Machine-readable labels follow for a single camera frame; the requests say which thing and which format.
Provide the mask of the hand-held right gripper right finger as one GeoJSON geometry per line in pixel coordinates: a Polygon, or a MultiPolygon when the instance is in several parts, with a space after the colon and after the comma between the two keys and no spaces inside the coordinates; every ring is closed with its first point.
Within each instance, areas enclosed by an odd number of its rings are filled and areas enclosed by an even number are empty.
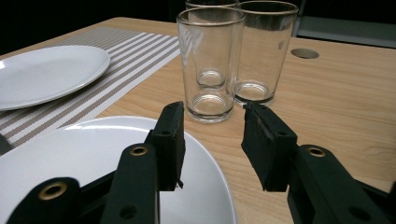
{"type": "Polygon", "coordinates": [[[244,108],[241,147],[264,190],[288,193],[294,224],[396,224],[396,181],[389,193],[362,183],[328,149],[299,146],[267,106],[244,108]]]}

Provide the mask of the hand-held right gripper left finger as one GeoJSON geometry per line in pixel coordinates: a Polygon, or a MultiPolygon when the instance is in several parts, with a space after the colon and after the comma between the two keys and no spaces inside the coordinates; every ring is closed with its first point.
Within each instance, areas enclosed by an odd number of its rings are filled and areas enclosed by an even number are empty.
{"type": "Polygon", "coordinates": [[[125,148],[100,224],[160,224],[160,193],[181,184],[184,104],[166,105],[143,143],[125,148]]]}

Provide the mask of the clear drinking glass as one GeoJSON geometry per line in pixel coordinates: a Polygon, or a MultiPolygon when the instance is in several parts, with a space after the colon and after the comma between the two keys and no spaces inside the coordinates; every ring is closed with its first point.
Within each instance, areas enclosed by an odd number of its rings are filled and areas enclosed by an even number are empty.
{"type": "Polygon", "coordinates": [[[195,7],[236,7],[238,0],[186,0],[186,9],[195,7]]]}
{"type": "Polygon", "coordinates": [[[235,100],[268,105],[275,97],[299,8],[276,0],[238,5],[246,16],[235,100]]]}
{"type": "Polygon", "coordinates": [[[245,15],[230,7],[195,7],[177,16],[188,113],[206,123],[233,110],[245,15]]]}

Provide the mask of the white plate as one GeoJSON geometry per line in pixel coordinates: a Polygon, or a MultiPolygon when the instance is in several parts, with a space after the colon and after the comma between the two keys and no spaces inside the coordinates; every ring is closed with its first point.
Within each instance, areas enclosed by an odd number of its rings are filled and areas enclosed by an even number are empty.
{"type": "Polygon", "coordinates": [[[40,105],[78,91],[109,67],[108,53],[91,46],[33,50],[0,61],[0,111],[40,105]]]}
{"type": "MultiPolygon", "coordinates": [[[[142,143],[154,119],[94,119],[38,136],[0,157],[0,224],[28,192],[53,177],[72,177],[81,186],[113,172],[121,152],[142,143]]],[[[223,172],[206,148],[185,135],[183,187],[160,195],[161,224],[237,224],[223,172]]]]}

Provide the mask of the grey striped placemat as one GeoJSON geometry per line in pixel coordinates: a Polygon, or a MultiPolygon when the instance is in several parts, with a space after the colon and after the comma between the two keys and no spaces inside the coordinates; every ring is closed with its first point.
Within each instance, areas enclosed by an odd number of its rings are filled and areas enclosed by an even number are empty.
{"type": "Polygon", "coordinates": [[[0,134],[14,147],[96,117],[179,54],[175,36],[109,27],[94,28],[58,44],[103,49],[110,56],[109,67],[88,87],[68,96],[43,105],[0,112],[0,134]]]}

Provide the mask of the grey table grommet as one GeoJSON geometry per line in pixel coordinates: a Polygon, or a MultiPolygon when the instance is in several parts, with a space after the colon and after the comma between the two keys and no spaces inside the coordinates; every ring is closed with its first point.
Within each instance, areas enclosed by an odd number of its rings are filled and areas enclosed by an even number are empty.
{"type": "Polygon", "coordinates": [[[312,49],[292,49],[290,53],[302,59],[316,59],[319,57],[319,53],[312,49]]]}

